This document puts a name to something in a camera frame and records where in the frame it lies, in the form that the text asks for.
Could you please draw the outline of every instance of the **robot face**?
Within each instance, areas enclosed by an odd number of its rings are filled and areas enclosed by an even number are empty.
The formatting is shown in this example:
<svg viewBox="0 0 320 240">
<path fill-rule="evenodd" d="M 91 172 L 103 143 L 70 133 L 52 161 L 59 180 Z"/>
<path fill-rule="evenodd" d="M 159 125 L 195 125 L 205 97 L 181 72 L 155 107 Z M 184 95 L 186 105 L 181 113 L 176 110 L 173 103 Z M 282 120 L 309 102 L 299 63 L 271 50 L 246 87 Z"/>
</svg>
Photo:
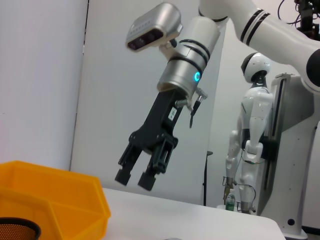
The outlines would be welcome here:
<svg viewBox="0 0 320 240">
<path fill-rule="evenodd" d="M 252 83 L 253 76 L 258 72 L 267 75 L 270 71 L 270 62 L 271 60 L 269 58 L 259 52 L 248 55 L 241 65 L 245 80 L 248 83 Z"/>
</svg>

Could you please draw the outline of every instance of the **white table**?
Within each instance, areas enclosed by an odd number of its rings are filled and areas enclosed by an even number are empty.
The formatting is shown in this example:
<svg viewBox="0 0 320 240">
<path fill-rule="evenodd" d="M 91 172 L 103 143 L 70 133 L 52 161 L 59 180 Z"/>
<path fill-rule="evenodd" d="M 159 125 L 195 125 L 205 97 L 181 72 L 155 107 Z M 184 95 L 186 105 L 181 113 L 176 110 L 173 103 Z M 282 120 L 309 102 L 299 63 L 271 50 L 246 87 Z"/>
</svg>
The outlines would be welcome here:
<svg viewBox="0 0 320 240">
<path fill-rule="evenodd" d="M 285 240 L 271 219 L 104 189 L 111 209 L 104 240 Z"/>
</svg>

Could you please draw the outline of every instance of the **white panel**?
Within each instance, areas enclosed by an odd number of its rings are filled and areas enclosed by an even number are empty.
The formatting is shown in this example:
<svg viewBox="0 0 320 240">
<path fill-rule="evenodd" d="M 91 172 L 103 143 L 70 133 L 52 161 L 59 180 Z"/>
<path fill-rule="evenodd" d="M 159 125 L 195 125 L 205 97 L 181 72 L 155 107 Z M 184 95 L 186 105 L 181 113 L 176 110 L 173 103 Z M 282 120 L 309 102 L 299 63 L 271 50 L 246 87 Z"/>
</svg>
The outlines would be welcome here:
<svg viewBox="0 0 320 240">
<path fill-rule="evenodd" d="M 114 180 L 128 138 L 145 121 L 167 64 L 157 48 L 140 53 L 127 50 L 126 35 L 137 17 L 160 2 L 95 0 L 90 3 L 71 170 L 98 176 L 104 187 L 200 204 L 224 34 L 199 83 L 209 98 L 202 102 L 192 129 L 189 129 L 190 112 L 182 111 L 174 130 L 179 144 L 166 174 L 156 176 L 151 192 L 139 187 L 138 181 L 150 159 L 142 153 L 127 187 Z M 198 15 L 197 1 L 170 2 L 180 9 L 185 27 Z"/>
<path fill-rule="evenodd" d="M 0 7 L 0 162 L 69 169 L 88 0 Z"/>
<path fill-rule="evenodd" d="M 313 142 L 310 157 L 308 181 L 305 191 L 302 224 L 307 227 L 320 229 L 320 123 Z"/>
</svg>

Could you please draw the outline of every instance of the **white humanoid robot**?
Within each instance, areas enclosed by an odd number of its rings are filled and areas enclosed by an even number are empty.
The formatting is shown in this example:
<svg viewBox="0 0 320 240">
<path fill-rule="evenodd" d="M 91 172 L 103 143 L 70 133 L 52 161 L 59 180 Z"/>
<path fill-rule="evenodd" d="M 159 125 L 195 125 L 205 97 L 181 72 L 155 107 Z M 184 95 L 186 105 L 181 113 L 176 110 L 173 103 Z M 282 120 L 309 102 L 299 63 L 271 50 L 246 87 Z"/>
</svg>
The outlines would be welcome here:
<svg viewBox="0 0 320 240">
<path fill-rule="evenodd" d="M 245 93 L 241 105 L 237 130 L 230 134 L 229 149 L 225 160 L 226 183 L 223 199 L 226 200 L 229 191 L 233 188 L 236 171 L 241 161 L 241 175 L 239 190 L 241 199 L 241 212 L 250 214 L 255 211 L 252 206 L 256 197 L 256 179 L 258 164 L 262 163 L 264 146 L 262 138 L 273 105 L 273 95 L 267 89 L 266 75 L 270 70 L 270 59 L 261 53 L 248 55 L 241 65 L 245 80 L 252 84 Z M 240 149 L 243 150 L 238 160 Z"/>
</svg>

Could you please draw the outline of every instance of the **orange bin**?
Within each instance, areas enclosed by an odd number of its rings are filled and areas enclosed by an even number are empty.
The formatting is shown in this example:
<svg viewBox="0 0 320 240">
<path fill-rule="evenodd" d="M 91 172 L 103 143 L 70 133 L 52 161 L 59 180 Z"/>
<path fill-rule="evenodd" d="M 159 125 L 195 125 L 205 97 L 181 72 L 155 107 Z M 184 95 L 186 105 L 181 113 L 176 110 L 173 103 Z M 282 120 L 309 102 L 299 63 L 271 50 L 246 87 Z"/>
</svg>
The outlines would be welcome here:
<svg viewBox="0 0 320 240">
<path fill-rule="evenodd" d="M 110 216 L 97 177 L 22 161 L 0 164 L 0 217 L 35 222 L 40 240 L 99 240 Z"/>
</svg>

